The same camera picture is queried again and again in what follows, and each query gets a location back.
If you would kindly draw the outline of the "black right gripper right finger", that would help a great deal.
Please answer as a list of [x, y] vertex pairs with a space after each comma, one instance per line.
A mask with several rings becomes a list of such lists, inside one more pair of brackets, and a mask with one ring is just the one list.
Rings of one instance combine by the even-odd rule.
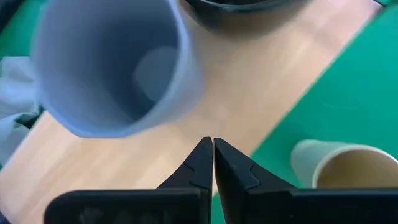
[[226, 224], [290, 224], [295, 187], [215, 138], [215, 175]]

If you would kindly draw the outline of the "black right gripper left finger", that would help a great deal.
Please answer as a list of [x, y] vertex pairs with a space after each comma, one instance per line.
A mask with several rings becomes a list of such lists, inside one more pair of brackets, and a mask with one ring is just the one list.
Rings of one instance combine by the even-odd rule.
[[198, 187], [211, 190], [213, 185], [213, 142], [203, 137], [175, 172], [160, 188]]

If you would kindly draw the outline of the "blue-grey mug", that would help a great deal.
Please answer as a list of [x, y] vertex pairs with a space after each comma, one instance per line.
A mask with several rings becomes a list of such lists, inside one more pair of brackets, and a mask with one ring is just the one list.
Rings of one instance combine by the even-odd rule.
[[204, 90], [177, 0], [47, 0], [30, 59], [43, 107], [85, 138], [177, 119]]

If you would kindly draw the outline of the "cream paper cup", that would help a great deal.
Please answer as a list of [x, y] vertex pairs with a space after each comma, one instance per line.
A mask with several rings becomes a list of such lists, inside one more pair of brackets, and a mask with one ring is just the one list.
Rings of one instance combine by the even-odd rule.
[[398, 160], [372, 146], [306, 139], [294, 146], [290, 165], [304, 187], [398, 187]]

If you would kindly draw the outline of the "grey cloth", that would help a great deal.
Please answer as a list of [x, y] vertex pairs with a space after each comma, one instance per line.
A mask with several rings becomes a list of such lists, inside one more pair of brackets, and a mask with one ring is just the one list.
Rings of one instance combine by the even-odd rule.
[[7, 163], [43, 112], [29, 57], [0, 60], [0, 166]]

